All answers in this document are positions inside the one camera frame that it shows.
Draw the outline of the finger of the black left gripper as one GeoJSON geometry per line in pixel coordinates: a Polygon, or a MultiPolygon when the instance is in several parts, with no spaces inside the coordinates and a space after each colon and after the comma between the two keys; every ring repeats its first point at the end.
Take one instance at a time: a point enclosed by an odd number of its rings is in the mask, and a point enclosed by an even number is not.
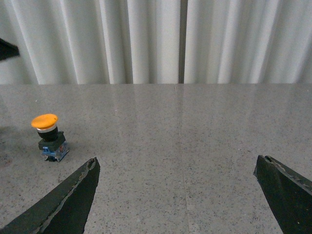
{"type": "Polygon", "coordinates": [[[16,57],[19,55],[20,52],[17,46],[3,39],[0,39],[0,61],[16,57]]]}

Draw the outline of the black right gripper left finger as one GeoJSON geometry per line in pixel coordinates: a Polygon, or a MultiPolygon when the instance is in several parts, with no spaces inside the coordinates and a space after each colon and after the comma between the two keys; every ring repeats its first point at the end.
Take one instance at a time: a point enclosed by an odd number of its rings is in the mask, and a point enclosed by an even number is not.
{"type": "Polygon", "coordinates": [[[91,158],[36,204],[4,226],[2,234],[82,234],[93,204],[100,164],[91,158]]]}

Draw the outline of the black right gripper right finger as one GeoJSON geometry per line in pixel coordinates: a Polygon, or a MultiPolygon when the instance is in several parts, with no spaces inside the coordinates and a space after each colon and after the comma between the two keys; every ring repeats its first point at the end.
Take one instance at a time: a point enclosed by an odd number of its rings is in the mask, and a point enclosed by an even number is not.
{"type": "Polygon", "coordinates": [[[271,156],[254,169],[267,203],[284,234],[312,232],[312,182],[271,156]]]}

